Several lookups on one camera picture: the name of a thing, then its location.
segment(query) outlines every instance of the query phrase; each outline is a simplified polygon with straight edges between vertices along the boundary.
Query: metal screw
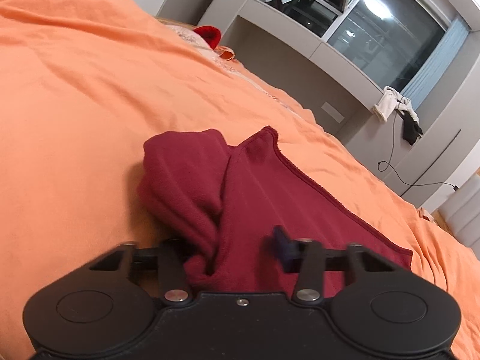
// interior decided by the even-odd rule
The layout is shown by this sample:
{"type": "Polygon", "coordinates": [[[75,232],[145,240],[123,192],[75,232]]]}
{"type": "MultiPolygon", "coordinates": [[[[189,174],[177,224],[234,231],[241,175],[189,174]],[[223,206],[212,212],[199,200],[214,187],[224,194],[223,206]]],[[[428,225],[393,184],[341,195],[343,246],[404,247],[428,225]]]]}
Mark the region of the metal screw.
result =
{"type": "Polygon", "coordinates": [[[314,302],[320,298],[320,294],[314,289],[306,288],[297,292],[297,298],[303,300],[304,302],[314,302]]]}
{"type": "Polygon", "coordinates": [[[249,300],[248,299],[237,299],[237,304],[239,306],[248,306],[249,305],[249,300]]]}
{"type": "Polygon", "coordinates": [[[182,289],[171,289],[165,293],[164,297],[170,302],[183,302],[188,299],[188,292],[182,289]]]}

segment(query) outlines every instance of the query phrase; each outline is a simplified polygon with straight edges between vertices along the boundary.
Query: dark red fabric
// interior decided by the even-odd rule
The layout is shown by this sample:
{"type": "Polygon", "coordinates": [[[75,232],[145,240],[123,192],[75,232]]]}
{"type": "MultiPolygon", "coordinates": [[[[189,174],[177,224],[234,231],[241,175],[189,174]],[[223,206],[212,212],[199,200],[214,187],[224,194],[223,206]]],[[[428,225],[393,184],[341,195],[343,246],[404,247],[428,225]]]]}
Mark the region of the dark red fabric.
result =
{"type": "MultiPolygon", "coordinates": [[[[299,171],[265,127],[237,147],[220,132],[166,132],[145,145],[138,192],[160,221],[198,253],[185,264],[197,290],[279,291],[291,294],[296,275],[284,274],[272,250],[272,228],[326,248],[360,243],[410,269],[412,253],[390,242],[299,171]]],[[[343,287],[325,277],[325,296],[343,287]]]]}
{"type": "Polygon", "coordinates": [[[222,33],[217,27],[201,26],[195,28],[193,31],[199,34],[212,50],[215,50],[215,47],[220,43],[220,39],[222,39],[222,33]]]}

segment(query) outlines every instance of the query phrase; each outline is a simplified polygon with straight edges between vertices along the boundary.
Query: orange bedsheet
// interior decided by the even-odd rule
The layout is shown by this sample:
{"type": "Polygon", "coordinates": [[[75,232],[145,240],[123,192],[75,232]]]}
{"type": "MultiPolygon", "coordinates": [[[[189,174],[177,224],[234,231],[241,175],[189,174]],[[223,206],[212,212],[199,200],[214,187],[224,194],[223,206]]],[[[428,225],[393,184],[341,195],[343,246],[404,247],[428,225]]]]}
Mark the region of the orange bedsheet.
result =
{"type": "Polygon", "coordinates": [[[135,195],[146,139],[217,128],[238,145],[265,125],[278,130],[282,152],[301,170],[413,250],[413,271],[461,306],[455,354],[480,358],[480,262],[285,93],[261,83],[267,95],[201,56],[130,0],[0,0],[0,53],[6,360],[33,353],[22,309],[39,288],[120,242],[148,246],[159,237],[135,195]]]}

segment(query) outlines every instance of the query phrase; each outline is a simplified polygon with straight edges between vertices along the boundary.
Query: round black pad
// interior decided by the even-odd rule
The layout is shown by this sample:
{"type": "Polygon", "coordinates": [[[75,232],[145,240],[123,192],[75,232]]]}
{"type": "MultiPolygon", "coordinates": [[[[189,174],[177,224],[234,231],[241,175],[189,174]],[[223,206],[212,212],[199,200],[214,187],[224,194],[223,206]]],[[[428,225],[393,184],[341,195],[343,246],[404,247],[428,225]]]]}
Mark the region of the round black pad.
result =
{"type": "Polygon", "coordinates": [[[331,316],[367,351],[396,356],[448,348],[461,320],[450,295],[407,271],[365,274],[332,299],[331,316]]]}
{"type": "Polygon", "coordinates": [[[408,292],[384,292],[377,295],[370,305],[378,317],[393,323],[412,323],[427,313],[423,299],[408,292]]]}
{"type": "Polygon", "coordinates": [[[38,346],[73,356],[99,354],[127,344],[150,325],[154,304],[140,287],[103,272],[85,277],[66,276],[28,300],[23,325],[38,346]]]}
{"type": "Polygon", "coordinates": [[[91,323],[110,314],[113,299],[98,291],[78,291],[65,296],[57,305],[58,313],[67,321],[91,323]]]}

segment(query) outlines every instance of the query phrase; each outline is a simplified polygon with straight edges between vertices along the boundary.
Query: black plastic mount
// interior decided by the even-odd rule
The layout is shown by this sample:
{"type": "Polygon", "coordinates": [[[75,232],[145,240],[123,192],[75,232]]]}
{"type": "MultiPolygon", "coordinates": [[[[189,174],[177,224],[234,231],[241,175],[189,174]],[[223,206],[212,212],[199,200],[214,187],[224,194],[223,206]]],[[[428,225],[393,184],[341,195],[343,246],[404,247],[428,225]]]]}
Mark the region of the black plastic mount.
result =
{"type": "Polygon", "coordinates": [[[440,288],[360,245],[327,250],[273,231],[277,258],[298,273],[283,293],[200,293],[190,289],[181,240],[152,249],[121,245],[43,288],[27,302],[33,359],[454,359],[461,314],[440,288]],[[158,271],[158,297],[135,277],[158,271]],[[323,273],[345,288],[323,296],[323,273]]]}

